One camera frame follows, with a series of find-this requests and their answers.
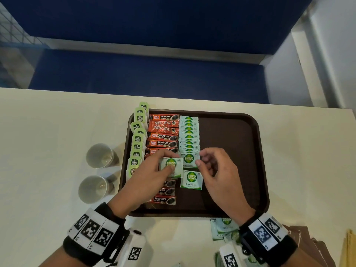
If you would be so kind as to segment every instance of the wire grid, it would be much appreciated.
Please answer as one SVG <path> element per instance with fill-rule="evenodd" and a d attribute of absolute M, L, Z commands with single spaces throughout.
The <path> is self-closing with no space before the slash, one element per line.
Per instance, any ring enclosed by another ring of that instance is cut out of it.
<path fill-rule="evenodd" d="M 47 47 L 38 37 L 30 36 L 0 3 L 0 43 L 8 46 Z"/>

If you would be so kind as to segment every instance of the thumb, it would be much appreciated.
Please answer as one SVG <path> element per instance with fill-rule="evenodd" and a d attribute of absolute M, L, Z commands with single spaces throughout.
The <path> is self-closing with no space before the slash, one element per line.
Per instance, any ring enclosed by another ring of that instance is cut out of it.
<path fill-rule="evenodd" d="M 168 175 L 172 174 L 175 170 L 174 166 L 165 166 L 165 168 L 163 170 L 160 170 L 158 172 L 158 176 L 160 178 L 167 178 Z"/>
<path fill-rule="evenodd" d="M 200 170 L 200 173 L 202 174 L 202 177 L 205 182 L 210 182 L 212 180 L 212 176 L 210 175 L 205 163 L 201 160 L 197 160 L 195 164 L 198 166 L 198 169 Z"/>

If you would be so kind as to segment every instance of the left hand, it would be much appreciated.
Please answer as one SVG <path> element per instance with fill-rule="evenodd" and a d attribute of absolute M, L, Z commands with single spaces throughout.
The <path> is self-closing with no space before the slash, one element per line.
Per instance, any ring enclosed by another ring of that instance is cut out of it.
<path fill-rule="evenodd" d="M 158 171 L 158 164 L 162 157 L 179 157 L 179 155 L 160 149 L 143 161 L 130 180 L 108 203 L 116 216 L 125 218 L 129 212 L 149 201 L 162 188 L 168 175 L 174 172 L 173 166 L 166 166 Z"/>

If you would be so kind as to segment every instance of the hand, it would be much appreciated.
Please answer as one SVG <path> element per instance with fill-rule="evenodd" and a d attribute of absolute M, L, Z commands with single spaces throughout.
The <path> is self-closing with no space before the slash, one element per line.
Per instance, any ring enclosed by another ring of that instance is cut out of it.
<path fill-rule="evenodd" d="M 237 166 L 221 148 L 205 148 L 199 154 L 202 160 L 195 163 L 211 198 L 237 224 L 244 224 L 255 210 L 248 205 L 243 194 Z"/>
<path fill-rule="evenodd" d="M 158 164 L 162 157 L 179 157 L 179 155 L 166 149 L 160 149 L 143 161 L 130 180 L 108 203 L 116 216 L 125 218 L 129 212 L 149 201 L 162 188 L 168 175 L 174 172 L 173 166 L 166 166 L 163 170 L 158 171 Z"/>

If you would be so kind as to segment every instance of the right hand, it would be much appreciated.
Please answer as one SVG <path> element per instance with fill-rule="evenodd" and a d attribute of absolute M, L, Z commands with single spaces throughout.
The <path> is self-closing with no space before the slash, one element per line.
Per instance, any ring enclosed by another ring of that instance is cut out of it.
<path fill-rule="evenodd" d="M 195 163 L 211 198 L 237 224 L 244 224 L 255 210 L 243 194 L 237 166 L 222 148 L 205 148 L 199 154 L 202 159 Z"/>

